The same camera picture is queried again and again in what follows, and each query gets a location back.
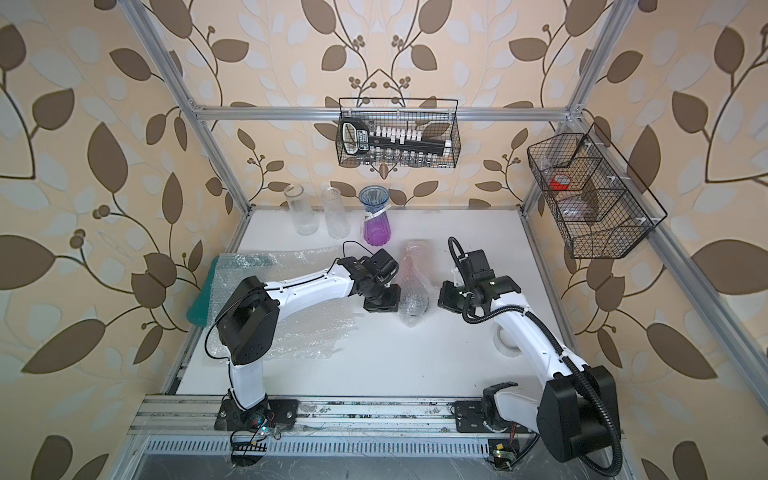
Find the clear bubble wrap sheet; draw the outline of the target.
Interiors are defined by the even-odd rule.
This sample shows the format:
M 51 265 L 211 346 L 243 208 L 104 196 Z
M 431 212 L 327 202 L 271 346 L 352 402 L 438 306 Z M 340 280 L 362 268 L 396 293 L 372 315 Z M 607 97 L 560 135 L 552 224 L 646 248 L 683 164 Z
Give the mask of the clear bubble wrap sheet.
M 240 282 L 256 276 L 262 283 L 283 281 L 327 270 L 341 247 L 297 251 L 247 251 L 218 257 L 211 283 L 207 326 L 211 327 Z

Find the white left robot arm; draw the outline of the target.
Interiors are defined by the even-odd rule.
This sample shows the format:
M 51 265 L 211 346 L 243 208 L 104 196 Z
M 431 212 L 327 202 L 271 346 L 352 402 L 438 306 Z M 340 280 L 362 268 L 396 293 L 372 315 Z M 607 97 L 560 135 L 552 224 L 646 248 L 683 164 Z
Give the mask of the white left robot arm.
M 226 348 L 228 393 L 242 413 L 268 408 L 262 358 L 273 345 L 278 322 L 331 300 L 359 296 L 369 313 L 398 310 L 400 287 L 394 260 L 336 259 L 325 270 L 275 282 L 245 278 L 216 316 L 210 333 Z

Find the clear ribbed glass vase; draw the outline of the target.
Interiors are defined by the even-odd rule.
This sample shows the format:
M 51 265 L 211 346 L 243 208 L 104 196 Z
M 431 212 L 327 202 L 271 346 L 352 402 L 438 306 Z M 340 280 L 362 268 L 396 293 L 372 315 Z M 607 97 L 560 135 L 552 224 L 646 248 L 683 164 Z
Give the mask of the clear ribbed glass vase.
M 328 234 L 333 239 L 344 239 L 350 233 L 350 224 L 339 189 L 328 187 L 321 192 L 323 213 Z

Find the pink vase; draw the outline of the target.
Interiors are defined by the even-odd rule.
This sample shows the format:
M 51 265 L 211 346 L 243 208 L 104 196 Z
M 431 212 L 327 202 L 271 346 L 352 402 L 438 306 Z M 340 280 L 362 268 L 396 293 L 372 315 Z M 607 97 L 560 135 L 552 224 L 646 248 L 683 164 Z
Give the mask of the pink vase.
M 416 327 L 434 309 L 435 287 L 432 283 L 433 249 L 428 240 L 409 240 L 403 245 L 398 273 L 401 299 L 398 314 L 402 323 Z

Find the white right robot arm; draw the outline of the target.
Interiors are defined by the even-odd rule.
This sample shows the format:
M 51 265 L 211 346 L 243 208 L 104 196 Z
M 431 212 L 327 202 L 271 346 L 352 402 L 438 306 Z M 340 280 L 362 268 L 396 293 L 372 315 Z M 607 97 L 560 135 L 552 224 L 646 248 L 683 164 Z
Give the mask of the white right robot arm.
M 438 306 L 470 325 L 496 323 L 533 367 L 542 387 L 540 398 L 517 393 L 513 385 L 495 388 L 494 418 L 537 433 L 560 462 L 577 458 L 604 477 L 618 475 L 624 464 L 618 399 L 606 368 L 590 366 L 563 345 L 507 277 L 472 288 L 447 280 Z

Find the purple vase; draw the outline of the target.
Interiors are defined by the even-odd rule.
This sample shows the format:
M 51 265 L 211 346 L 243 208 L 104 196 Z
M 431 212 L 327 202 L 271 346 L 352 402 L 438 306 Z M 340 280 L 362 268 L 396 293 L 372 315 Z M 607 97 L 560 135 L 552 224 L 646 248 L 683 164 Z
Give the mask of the purple vase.
M 370 185 L 363 188 L 358 198 L 365 210 L 363 239 L 372 246 L 384 246 L 391 238 L 391 227 L 387 217 L 389 191 L 383 186 Z

